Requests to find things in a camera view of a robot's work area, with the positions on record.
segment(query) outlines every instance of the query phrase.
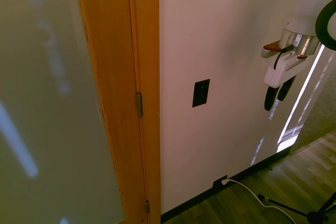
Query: metal bracket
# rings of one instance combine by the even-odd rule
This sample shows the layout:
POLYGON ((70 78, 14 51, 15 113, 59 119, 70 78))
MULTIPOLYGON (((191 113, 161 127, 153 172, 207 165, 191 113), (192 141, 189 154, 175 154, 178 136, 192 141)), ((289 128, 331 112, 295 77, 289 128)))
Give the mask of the metal bracket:
POLYGON ((136 93, 136 100, 138 101, 138 115, 139 117, 143 117, 143 110, 142 110, 142 95, 141 93, 137 92, 136 93))

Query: door hinge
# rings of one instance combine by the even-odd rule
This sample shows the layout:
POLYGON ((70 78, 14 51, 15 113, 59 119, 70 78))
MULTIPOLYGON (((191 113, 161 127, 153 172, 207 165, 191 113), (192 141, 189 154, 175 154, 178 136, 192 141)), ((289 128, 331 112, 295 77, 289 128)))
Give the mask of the door hinge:
POLYGON ((138 115, 141 118, 143 116, 143 110, 142 110, 142 95, 140 92, 136 93, 136 99, 138 101, 138 115))
POLYGON ((151 211, 151 208, 149 206, 149 201, 148 200, 146 200, 146 207, 147 207, 147 214, 149 214, 150 211, 151 211))

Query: white cable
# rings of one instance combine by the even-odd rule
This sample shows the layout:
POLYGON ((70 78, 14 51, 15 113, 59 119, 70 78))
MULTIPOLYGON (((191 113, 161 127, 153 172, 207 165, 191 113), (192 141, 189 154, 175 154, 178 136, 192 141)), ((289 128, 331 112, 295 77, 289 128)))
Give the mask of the white cable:
POLYGON ((294 224, 296 224, 295 221, 292 219, 292 217, 290 217, 290 216, 289 216, 285 211, 283 211, 281 208, 279 208, 279 207, 275 207, 275 206, 265 206, 265 205, 261 202, 261 200, 257 197, 257 195, 255 195, 255 194, 251 191, 251 189, 248 188, 247 186, 245 186, 245 185, 243 185, 242 183, 239 183, 239 182, 237 182, 237 181, 235 181, 235 180, 232 180, 232 179, 224 179, 224 180, 222 180, 222 184, 223 184, 223 185, 226 184, 226 183, 223 183, 223 182, 226 181, 226 180, 231 181, 231 182, 235 182, 235 183, 237 183, 237 184, 240 184, 241 186, 244 186, 247 190, 249 190, 249 191, 253 194, 253 196, 257 199, 257 201, 258 201, 263 207, 278 209, 279 211, 283 212, 289 219, 291 219, 291 221, 293 221, 294 224))

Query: power cord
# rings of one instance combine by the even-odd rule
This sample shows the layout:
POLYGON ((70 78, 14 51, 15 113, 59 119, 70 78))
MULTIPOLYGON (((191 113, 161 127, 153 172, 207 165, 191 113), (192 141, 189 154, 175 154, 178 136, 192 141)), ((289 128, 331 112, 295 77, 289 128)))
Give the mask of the power cord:
POLYGON ((274 62, 274 70, 276 70, 276 68, 277 68, 277 64, 278 64, 278 61, 279 61, 279 59, 280 59, 280 56, 281 56, 282 54, 286 53, 286 52, 289 52, 289 51, 293 50, 293 49, 294 49, 294 46, 293 46, 293 45, 290 45, 290 46, 285 47, 284 49, 281 50, 281 53, 279 53, 277 59, 276 59, 275 62, 274 62))
POLYGON ((245 186, 245 185, 243 185, 242 183, 239 183, 239 182, 237 182, 237 181, 235 181, 235 180, 232 180, 232 179, 223 179, 222 180, 222 184, 223 185, 226 185, 229 181, 231 181, 231 182, 234 182, 234 183, 237 183, 237 184, 240 184, 241 186, 244 186, 247 190, 249 190, 250 191, 250 193, 252 193, 253 194, 253 196, 257 199, 257 201, 263 206, 263 207, 266 207, 266 208, 275 208, 275 209, 278 209, 279 211, 281 211, 282 213, 284 213, 294 224, 296 224, 296 222, 292 219, 292 217, 290 217, 285 211, 283 211, 281 208, 279 208, 279 207, 275 207, 275 206, 265 206, 262 202, 261 202, 261 200, 257 197, 257 195, 255 195, 253 192, 252 192, 252 190, 250 189, 250 188, 248 188, 247 186, 245 186))

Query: tripod leg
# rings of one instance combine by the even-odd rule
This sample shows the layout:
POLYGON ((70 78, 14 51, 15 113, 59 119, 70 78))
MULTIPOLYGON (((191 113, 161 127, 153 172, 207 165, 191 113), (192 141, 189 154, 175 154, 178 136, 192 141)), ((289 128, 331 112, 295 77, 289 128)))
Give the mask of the tripod leg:
POLYGON ((324 205, 320 208, 320 210, 317 212, 320 215, 324 215, 324 212, 326 211, 326 209, 328 207, 331 206, 331 204, 333 204, 333 202, 336 200, 336 193, 334 193, 328 200, 326 203, 324 203, 324 205))
POLYGON ((261 194, 258 195, 258 198, 259 198, 260 200, 264 200, 264 199, 265 199, 265 200, 267 200, 267 201, 269 201, 269 202, 271 202, 271 203, 273 203, 273 204, 275 204, 275 205, 278 205, 278 206, 280 206, 280 207, 286 208, 286 209, 288 209, 288 210, 290 210, 290 211, 292 211, 292 212, 295 212, 295 213, 297 213, 297 214, 299 214, 299 215, 308 217, 308 215, 305 214, 304 212, 300 212, 300 211, 298 211, 298 210, 296 210, 296 209, 294 209, 294 208, 288 207, 288 206, 286 206, 286 205, 284 205, 284 204, 281 204, 281 203, 279 203, 279 202, 277 202, 277 201, 275 201, 275 200, 269 199, 269 198, 267 198, 267 197, 265 197, 265 196, 263 196, 263 195, 261 195, 261 194))

